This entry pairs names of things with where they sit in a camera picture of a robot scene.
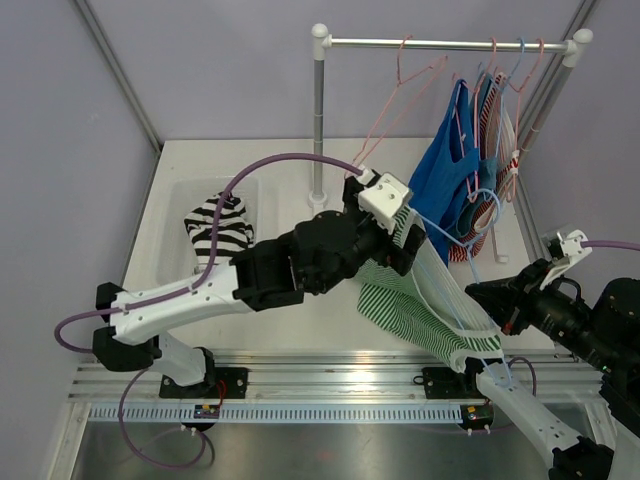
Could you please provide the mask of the bright blue tank top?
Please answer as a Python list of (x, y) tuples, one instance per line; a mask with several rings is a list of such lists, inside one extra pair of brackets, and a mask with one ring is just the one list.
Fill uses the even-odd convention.
[(449, 260), (452, 229), (475, 186), (478, 167), (469, 89), (459, 79), (438, 132), (409, 181), (410, 206), (427, 219), (427, 234), (444, 263)]

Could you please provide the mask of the green white striped tank top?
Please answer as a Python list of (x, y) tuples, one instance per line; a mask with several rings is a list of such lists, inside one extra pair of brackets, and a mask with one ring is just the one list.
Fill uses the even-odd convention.
[(421, 245), (406, 275), (370, 260), (356, 280), (361, 315), (453, 371), (464, 372), (468, 359), (504, 357), (494, 322), (459, 287), (430, 240)]

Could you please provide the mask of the black white striped tank top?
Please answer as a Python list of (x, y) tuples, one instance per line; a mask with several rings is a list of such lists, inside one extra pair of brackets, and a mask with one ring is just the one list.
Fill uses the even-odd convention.
[[(183, 219), (186, 234), (196, 256), (194, 274), (203, 272), (209, 263), (214, 214), (220, 200), (221, 193), (213, 195)], [(249, 221), (246, 202), (230, 194), (223, 202), (218, 222), (214, 264), (229, 262), (237, 253), (251, 247), (254, 240), (254, 226)]]

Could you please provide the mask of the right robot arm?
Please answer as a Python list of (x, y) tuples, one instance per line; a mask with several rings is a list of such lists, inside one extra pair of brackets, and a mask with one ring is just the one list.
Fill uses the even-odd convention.
[(471, 284), (465, 292), (506, 335), (534, 327), (602, 374), (600, 396), (616, 422), (614, 447), (566, 427), (517, 382), (501, 386), (496, 363), (468, 362), (454, 371), (456, 389), (481, 393), (502, 410), (537, 450), (551, 479), (636, 479), (639, 476), (639, 282), (616, 278), (589, 307), (580, 294), (552, 281), (540, 259), (517, 276)]

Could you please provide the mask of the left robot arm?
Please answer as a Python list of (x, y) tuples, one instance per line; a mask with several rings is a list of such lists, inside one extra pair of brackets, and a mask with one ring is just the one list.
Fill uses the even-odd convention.
[(409, 196), (391, 174), (351, 176), (342, 210), (322, 212), (199, 275), (138, 292), (104, 284), (105, 324), (93, 334), (92, 352), (109, 370), (157, 368), (203, 398), (216, 385), (213, 356), (177, 340), (174, 328), (299, 305), (355, 280), (360, 315), (453, 371), (502, 359), (497, 325), (453, 280)]

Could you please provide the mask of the teal blue tank top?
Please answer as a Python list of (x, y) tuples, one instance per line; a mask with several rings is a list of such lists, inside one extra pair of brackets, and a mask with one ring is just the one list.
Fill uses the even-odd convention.
[[(491, 114), (493, 103), (496, 96), (496, 88), (494, 86), (494, 77), (488, 74), (483, 80), (482, 86), (478, 93), (478, 113), (479, 113), (479, 153), (480, 162), (478, 170), (479, 187), (486, 190), (494, 190), (496, 186), (497, 158), (495, 154), (486, 153), (487, 140), (487, 123)], [(465, 202), (464, 209), (457, 222), (456, 228), (460, 238), (466, 237), (473, 228), (474, 216), (481, 208), (486, 199), (489, 198), (487, 193), (479, 193), (476, 201), (470, 203)]]

